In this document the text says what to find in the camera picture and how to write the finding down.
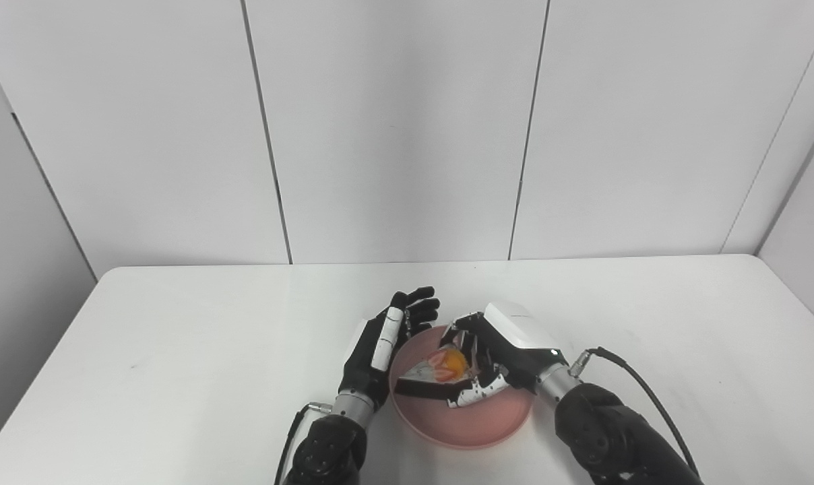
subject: pink bowl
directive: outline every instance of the pink bowl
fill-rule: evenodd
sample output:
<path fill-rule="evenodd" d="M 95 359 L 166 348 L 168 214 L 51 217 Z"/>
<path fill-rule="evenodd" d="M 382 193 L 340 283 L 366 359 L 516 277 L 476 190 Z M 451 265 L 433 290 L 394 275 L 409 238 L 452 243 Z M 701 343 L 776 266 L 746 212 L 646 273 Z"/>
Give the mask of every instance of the pink bowl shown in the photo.
<path fill-rule="evenodd" d="M 506 389 L 466 408 L 450 409 L 446 401 L 395 394 L 400 375 L 437 349 L 445 328 L 435 327 L 411 338 L 392 362 L 389 390 L 398 415 L 423 438 L 456 449 L 479 449 L 508 439 L 523 426 L 533 394 Z"/>

